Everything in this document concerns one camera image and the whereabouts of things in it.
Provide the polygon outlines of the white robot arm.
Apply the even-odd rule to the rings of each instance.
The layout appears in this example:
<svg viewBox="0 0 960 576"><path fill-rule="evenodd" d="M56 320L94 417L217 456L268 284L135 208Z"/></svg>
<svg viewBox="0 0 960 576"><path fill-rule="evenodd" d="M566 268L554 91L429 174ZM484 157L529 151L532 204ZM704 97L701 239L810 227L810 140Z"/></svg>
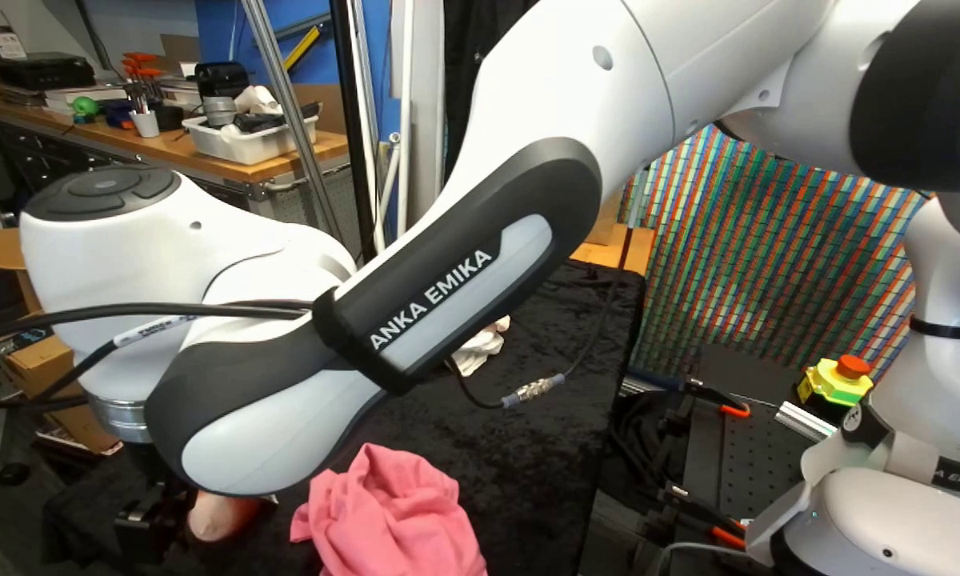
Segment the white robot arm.
<svg viewBox="0 0 960 576"><path fill-rule="evenodd" d="M479 64L442 195L373 262L150 162L42 188L24 255L120 439L207 492L268 496L524 301L628 175L712 121L926 193L918 306L868 432L960 492L960 0L536 0Z"/></svg>

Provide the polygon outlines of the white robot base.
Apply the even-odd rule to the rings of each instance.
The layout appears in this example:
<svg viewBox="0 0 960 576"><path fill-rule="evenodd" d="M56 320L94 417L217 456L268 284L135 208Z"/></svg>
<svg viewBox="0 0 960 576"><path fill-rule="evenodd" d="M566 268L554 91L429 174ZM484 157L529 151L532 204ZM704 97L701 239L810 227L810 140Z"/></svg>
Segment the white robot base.
<svg viewBox="0 0 960 576"><path fill-rule="evenodd" d="M926 202L906 252L908 335L801 484L748 522L746 553L818 576L960 576L960 211Z"/></svg>

